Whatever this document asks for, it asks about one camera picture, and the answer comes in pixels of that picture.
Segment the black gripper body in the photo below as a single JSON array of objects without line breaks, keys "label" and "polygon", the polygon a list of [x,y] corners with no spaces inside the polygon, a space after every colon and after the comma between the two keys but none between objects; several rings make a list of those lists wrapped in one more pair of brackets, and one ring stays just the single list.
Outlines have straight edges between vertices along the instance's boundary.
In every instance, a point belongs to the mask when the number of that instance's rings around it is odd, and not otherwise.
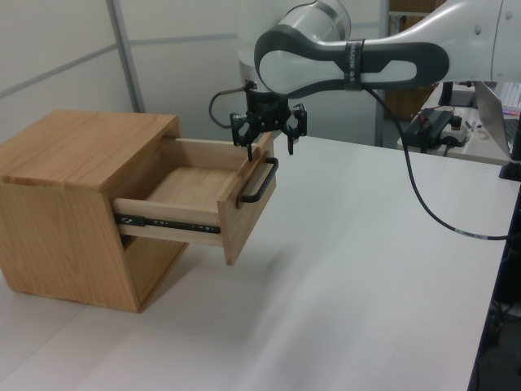
[{"label": "black gripper body", "polygon": [[288,99],[272,92],[246,92],[249,128],[257,133],[280,130],[291,116]]}]

